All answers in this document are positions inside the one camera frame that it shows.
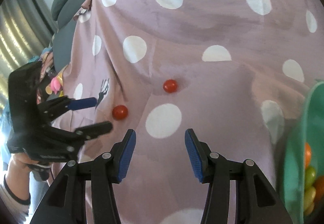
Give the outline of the left hand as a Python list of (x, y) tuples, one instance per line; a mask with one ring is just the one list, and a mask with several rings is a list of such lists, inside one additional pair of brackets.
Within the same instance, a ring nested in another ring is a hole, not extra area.
[(38, 165), (40, 161), (32, 160), (25, 153), (13, 154), (9, 161), (5, 180), (12, 193), (21, 200), (30, 197), (29, 183), (31, 169), (28, 165)]

